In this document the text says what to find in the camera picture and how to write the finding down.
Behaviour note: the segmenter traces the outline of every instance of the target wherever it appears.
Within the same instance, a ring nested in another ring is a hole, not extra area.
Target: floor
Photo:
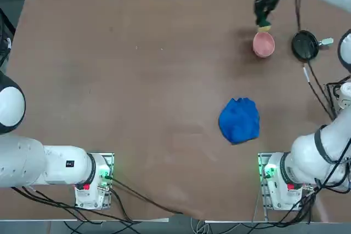
[[[7,14],[11,22],[16,26],[22,10],[24,0],[0,0],[0,7]],[[77,222],[69,222],[71,227],[79,225]],[[225,232],[235,224],[211,224],[213,233]],[[105,222],[102,225],[90,225],[84,224],[79,228],[80,233],[112,233],[122,229],[123,226],[119,222]],[[177,215],[169,219],[168,223],[165,222],[143,222],[134,227],[141,234],[146,233],[183,233],[191,234],[192,230],[190,227],[190,219],[187,216]],[[264,233],[349,233],[351,224],[298,224],[291,226],[286,229],[268,229],[260,230],[261,234]],[[0,222],[0,229],[2,234],[10,233],[37,233],[37,234],[65,234],[71,233],[71,231],[60,221],[21,221],[12,222],[4,221]],[[239,226],[232,233],[247,233],[248,229]],[[125,230],[123,233],[133,233],[131,230]]]

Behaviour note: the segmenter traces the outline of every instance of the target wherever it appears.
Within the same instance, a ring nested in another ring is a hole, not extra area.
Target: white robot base
[[[259,153],[261,191],[265,209],[290,210],[302,197],[302,187],[294,189],[284,182],[281,159],[284,153]]]
[[[75,206],[85,209],[108,209],[111,206],[111,180],[104,176],[113,176],[114,153],[90,153],[95,159],[95,176],[91,184],[75,186]]]

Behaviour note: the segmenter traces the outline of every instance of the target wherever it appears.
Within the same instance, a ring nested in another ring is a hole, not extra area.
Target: pink bowl
[[[259,32],[253,38],[253,51],[260,58],[266,58],[274,52],[275,43],[273,37],[267,32]]]

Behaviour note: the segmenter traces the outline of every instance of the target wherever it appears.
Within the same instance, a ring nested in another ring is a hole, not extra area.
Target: brown mat
[[[327,123],[290,52],[293,0],[271,16],[276,51],[268,59],[251,51],[252,8],[253,0],[26,0],[8,71],[27,98],[16,133],[113,151],[115,175],[156,202],[196,218],[251,221],[257,153],[287,151]],[[302,1],[302,26],[317,38],[337,42],[349,22],[319,0]],[[347,74],[336,47],[313,63],[321,83]],[[231,98],[246,96],[257,104],[261,134],[232,146],[218,116]],[[74,201],[71,186],[43,190]],[[135,219],[169,216],[120,193]],[[321,196],[322,218],[315,213],[314,220],[349,221],[339,208],[350,196]],[[70,218],[11,190],[0,197],[2,219]],[[116,203],[108,213],[121,216]],[[255,220],[263,220],[261,208]]]

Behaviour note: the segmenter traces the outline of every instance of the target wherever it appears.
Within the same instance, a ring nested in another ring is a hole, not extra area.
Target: blue towel
[[[231,99],[219,116],[219,128],[232,144],[257,138],[259,115],[256,105],[248,98]]]

